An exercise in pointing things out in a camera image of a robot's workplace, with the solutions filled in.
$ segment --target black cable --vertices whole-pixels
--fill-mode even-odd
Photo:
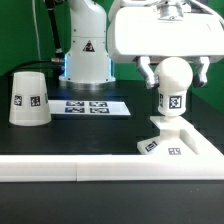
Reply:
[[[11,70],[7,71],[5,74],[3,74],[3,76],[8,76],[8,75],[11,75],[14,71],[20,69],[20,68],[23,68],[25,66],[28,66],[28,65],[35,65],[35,64],[42,64],[42,63],[51,63],[52,60],[51,59],[45,59],[45,60],[36,60],[36,61],[29,61],[29,62],[25,62],[25,63],[22,63],[22,64],[19,64],[17,66],[15,66],[14,68],[12,68]]]

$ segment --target warning label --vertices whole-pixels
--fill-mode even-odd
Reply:
[[[86,52],[95,52],[94,48],[93,48],[93,45],[91,43],[91,41],[89,41],[86,46],[84,47],[83,51],[86,51]]]

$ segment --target white plastic housing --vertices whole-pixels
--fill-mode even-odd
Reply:
[[[185,13],[183,21],[158,19],[153,7],[121,8],[108,30],[108,53],[117,63],[150,56],[151,63],[177,56],[193,61],[208,56],[214,63],[224,55],[224,31],[216,16]]]
[[[106,51],[106,13],[91,0],[68,0],[71,14],[71,49],[66,54],[62,81],[98,84],[111,81],[111,60]]]

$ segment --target cable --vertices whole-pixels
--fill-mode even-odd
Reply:
[[[39,31],[37,26],[37,15],[36,15],[36,4],[35,0],[32,0],[32,8],[33,8],[33,21],[34,21],[34,27],[35,27],[35,33],[36,33],[36,39],[37,39],[37,53],[39,60],[41,59],[41,51],[40,51],[40,38],[39,38]]]
[[[22,68],[22,67],[25,67],[27,65],[34,65],[34,64],[41,64],[41,63],[49,63],[49,62],[51,62],[51,59],[25,62],[25,63],[22,63],[22,64],[19,64],[19,65],[15,66],[14,68],[12,68],[8,72],[6,72],[4,74],[4,76],[5,75],[8,76],[8,75],[12,74],[15,70],[17,70],[19,68]]]
[[[224,27],[224,19],[216,11],[214,11],[213,9],[209,8],[208,6],[198,2],[196,0],[190,0],[190,2],[195,4],[196,6],[200,7],[205,12],[216,16],[219,19],[219,21],[222,24],[222,26]]]

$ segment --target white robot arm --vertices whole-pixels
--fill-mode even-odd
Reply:
[[[198,68],[194,86],[206,85],[209,64],[224,56],[224,22],[206,6],[202,9],[209,14],[191,13],[190,2],[202,6],[195,0],[115,0],[109,13],[111,59],[136,63],[147,88],[157,88],[159,78],[150,65],[181,57]]]
[[[64,0],[45,0],[51,7]],[[98,90],[113,85],[111,60],[106,51],[106,12],[92,0],[67,0],[71,15],[71,48],[65,55],[60,84]]]

